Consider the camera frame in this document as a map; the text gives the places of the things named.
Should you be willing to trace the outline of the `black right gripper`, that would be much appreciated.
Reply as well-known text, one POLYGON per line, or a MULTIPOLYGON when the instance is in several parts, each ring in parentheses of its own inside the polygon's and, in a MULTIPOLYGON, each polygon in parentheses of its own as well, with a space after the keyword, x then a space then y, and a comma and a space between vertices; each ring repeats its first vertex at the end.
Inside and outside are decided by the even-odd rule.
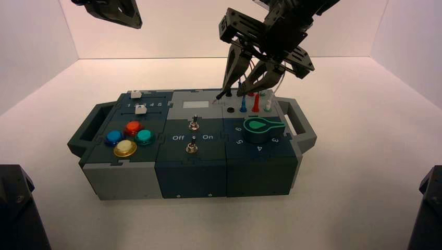
POLYGON ((307 37, 307 30, 316 15, 316 1, 260 1, 268 14, 263 21, 238 10, 228 8, 219 23, 219 38, 228 44, 223 90, 245 74, 253 57, 256 64, 237 91, 244 96, 274 87, 285 68, 297 78, 304 78, 314 70, 308 53, 299 45, 307 37))

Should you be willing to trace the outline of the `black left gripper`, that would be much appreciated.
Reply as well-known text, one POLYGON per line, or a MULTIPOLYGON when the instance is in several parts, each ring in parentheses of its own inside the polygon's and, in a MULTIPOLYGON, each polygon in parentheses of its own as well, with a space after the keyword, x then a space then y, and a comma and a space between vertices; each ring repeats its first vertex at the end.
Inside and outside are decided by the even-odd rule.
POLYGON ((142 27, 136 0, 71 1, 75 5, 84 5, 86 11, 95 18, 135 29, 142 27))

